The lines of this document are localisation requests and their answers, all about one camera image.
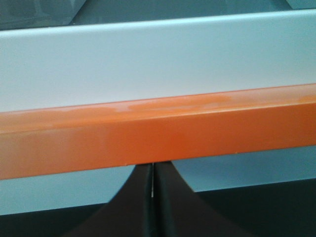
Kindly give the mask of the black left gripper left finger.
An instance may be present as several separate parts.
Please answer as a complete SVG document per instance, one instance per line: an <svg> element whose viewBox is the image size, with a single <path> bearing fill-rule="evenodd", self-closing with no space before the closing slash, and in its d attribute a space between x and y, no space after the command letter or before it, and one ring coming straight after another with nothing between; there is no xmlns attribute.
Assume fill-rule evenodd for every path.
<svg viewBox="0 0 316 237"><path fill-rule="evenodd" d="M152 164L137 165L111 201L65 237L151 237Z"/></svg>

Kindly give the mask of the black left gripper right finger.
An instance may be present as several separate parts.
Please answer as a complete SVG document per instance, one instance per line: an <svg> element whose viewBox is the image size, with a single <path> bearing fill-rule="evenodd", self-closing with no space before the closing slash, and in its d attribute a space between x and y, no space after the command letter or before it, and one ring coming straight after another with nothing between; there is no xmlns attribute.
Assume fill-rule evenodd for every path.
<svg viewBox="0 0 316 237"><path fill-rule="evenodd" d="M188 186L171 162L154 164L154 207L159 237L248 237Z"/></svg>

